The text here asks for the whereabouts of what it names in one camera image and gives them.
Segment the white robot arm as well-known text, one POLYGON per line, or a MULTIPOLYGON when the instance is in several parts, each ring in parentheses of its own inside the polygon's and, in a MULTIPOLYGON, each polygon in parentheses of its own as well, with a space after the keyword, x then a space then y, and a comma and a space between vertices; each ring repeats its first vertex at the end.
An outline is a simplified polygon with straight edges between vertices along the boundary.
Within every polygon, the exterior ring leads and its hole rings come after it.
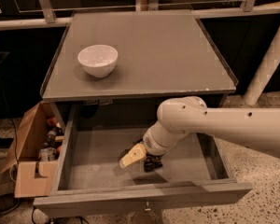
POLYGON ((157 121, 121 158, 126 168, 140 160, 155 169, 191 133, 210 135, 280 159, 280 108, 210 108, 197 96, 172 98, 157 109, 157 121))

